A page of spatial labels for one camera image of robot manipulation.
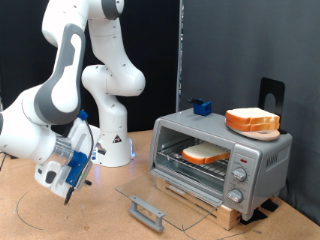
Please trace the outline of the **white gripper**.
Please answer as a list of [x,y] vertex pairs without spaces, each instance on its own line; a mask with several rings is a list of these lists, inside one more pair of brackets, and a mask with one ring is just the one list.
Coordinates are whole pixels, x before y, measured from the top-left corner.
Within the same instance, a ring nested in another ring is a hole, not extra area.
[[96,146],[97,153],[106,154],[106,150],[97,143],[100,135],[98,127],[77,118],[67,137],[56,136],[56,145],[51,158],[59,163],[60,167],[50,187],[53,193],[70,199],[72,193],[80,190],[84,184],[92,185],[86,178],[92,167],[91,156],[94,147]]

